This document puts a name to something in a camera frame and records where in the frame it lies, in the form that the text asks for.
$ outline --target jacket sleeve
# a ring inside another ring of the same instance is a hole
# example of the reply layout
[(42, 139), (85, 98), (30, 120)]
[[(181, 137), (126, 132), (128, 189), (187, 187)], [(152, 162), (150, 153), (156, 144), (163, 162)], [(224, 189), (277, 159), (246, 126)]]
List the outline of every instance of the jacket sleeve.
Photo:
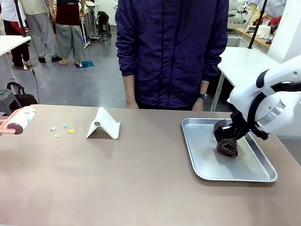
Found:
[(210, 79), (218, 74), (217, 65), (221, 62), (220, 54), (227, 46), (229, 0), (217, 0), (215, 17), (212, 24), (210, 39), (204, 56), (203, 80)]
[(122, 76), (136, 74), (138, 18), (132, 0), (119, 0), (116, 11), (117, 57)]

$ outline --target gray pants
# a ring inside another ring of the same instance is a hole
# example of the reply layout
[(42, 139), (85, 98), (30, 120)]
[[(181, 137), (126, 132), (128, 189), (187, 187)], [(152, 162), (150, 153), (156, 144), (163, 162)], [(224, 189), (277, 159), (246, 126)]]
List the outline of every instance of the gray pants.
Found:
[(56, 34), (59, 55), (63, 59), (68, 59), (70, 50), (73, 49), (74, 60), (82, 62), (84, 41), (80, 26), (56, 24)]
[(46, 13), (26, 15), (26, 20), (32, 35), (33, 47), (38, 57), (46, 53), (45, 43), (51, 57), (57, 57), (57, 45), (51, 22)]

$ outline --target metal tray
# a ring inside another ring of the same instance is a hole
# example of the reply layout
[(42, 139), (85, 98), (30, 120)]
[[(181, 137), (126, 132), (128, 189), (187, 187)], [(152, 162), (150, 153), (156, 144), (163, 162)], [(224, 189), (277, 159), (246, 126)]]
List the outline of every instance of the metal tray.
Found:
[(213, 127), (223, 119), (184, 119), (182, 129), (195, 173), (204, 180), (275, 182), (277, 173), (250, 134), (238, 140), (238, 157), (220, 154)]

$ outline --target jacket zipper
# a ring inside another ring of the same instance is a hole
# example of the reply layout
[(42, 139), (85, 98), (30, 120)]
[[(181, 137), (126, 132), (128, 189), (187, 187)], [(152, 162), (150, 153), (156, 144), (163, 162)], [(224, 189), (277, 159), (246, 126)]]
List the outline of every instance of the jacket zipper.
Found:
[(167, 106), (169, 106), (169, 98), (171, 93), (171, 88), (173, 85), (173, 74), (174, 74), (174, 62), (175, 62), (175, 48), (178, 41), (178, 34), (180, 30), (180, 23), (181, 23), (181, 17), (182, 17), (182, 7), (183, 7), (183, 0), (180, 2), (180, 13), (178, 18), (178, 24), (177, 28), (175, 30), (175, 36), (174, 36), (174, 46), (173, 46), (173, 55), (171, 58), (171, 70), (170, 70), (170, 76), (169, 76), (169, 86), (168, 86), (168, 93), (167, 93)]

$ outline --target tabletop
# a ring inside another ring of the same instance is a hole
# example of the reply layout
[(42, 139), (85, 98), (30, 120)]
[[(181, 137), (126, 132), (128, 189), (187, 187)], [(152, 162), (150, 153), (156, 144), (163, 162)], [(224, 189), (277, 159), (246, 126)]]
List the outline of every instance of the tabletop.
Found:
[[(247, 38), (251, 39), (253, 37), (253, 33), (247, 33), (246, 31), (244, 31), (245, 29), (244, 28), (239, 28), (237, 27), (236, 30), (239, 32), (239, 34), (243, 34), (244, 36), (246, 36)], [(271, 47), (271, 44), (267, 44), (266, 42), (268, 40), (266, 39), (261, 39), (260, 38), (261, 35), (256, 35), (255, 37), (255, 42), (261, 46), (263, 46), (265, 49), (269, 50), (270, 47)]]
[(226, 47), (218, 68), (233, 86), (255, 82), (265, 70), (279, 63), (257, 49)]
[[(274, 136), (255, 139), (272, 184), (209, 182), (191, 165), (188, 117), (228, 113), (108, 109), (118, 140), (85, 139), (97, 109), (35, 105), (21, 135), (0, 137), (0, 223), (15, 226), (296, 226), (301, 169)], [(67, 129), (75, 129), (69, 134)]]
[(29, 41), (30, 39), (30, 36), (23, 37), (21, 35), (0, 35), (0, 56)]

